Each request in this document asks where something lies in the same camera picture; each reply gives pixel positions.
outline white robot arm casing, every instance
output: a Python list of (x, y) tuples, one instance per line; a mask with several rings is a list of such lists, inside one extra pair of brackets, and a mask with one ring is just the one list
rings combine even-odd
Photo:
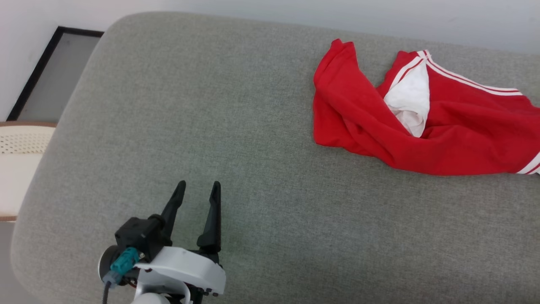
[(140, 268), (136, 301), (146, 293), (183, 294), (190, 300), (186, 284), (220, 295), (225, 289), (225, 271), (212, 260), (180, 247), (163, 247), (151, 263), (137, 263)]
[(145, 293), (138, 296), (131, 304), (170, 304), (166, 297), (157, 293)]

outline gray fabric surface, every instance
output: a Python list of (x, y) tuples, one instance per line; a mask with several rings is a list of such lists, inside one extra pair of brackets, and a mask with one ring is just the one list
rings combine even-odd
[[(181, 13), (122, 19), (83, 72), (26, 196), (16, 275), (46, 303), (96, 303), (130, 216), (185, 179), (175, 246), (195, 248), (222, 184), (226, 294), (205, 303), (538, 303), (540, 179), (435, 177), (312, 139), (313, 72), (335, 38), (379, 84), (429, 49), (540, 105), (540, 57)], [(129, 303), (134, 290), (111, 292)]]
[(0, 296), (5, 304), (41, 304), (15, 279), (10, 264), (11, 237), (15, 223), (0, 222)]

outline white wall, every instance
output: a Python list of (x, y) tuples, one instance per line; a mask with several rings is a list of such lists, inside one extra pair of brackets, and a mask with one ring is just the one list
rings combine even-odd
[(62, 25), (106, 30), (179, 10), (540, 54), (539, 0), (55, 0)]
[(0, 121), (5, 121), (58, 26), (40, 0), (0, 2)]

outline red cloth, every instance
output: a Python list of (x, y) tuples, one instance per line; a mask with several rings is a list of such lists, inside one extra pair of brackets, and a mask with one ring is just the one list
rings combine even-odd
[[(426, 55), (400, 52), (375, 88), (358, 67), (354, 44), (332, 42), (313, 78), (315, 142), (433, 175), (540, 171), (540, 108), (515, 89), (486, 87), (450, 74)], [(420, 138), (407, 131), (383, 99), (416, 57), (426, 61), (429, 76), (430, 109)]]

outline teal connector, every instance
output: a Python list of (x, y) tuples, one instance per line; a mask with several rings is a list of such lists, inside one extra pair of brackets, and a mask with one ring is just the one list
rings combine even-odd
[(139, 262), (139, 252), (129, 247), (111, 265), (111, 270), (103, 277), (103, 282), (110, 282), (110, 288), (114, 288), (120, 283), (126, 273), (128, 273)]
[(114, 261), (111, 265), (111, 270), (124, 276), (139, 260), (139, 252), (135, 248), (129, 247)]

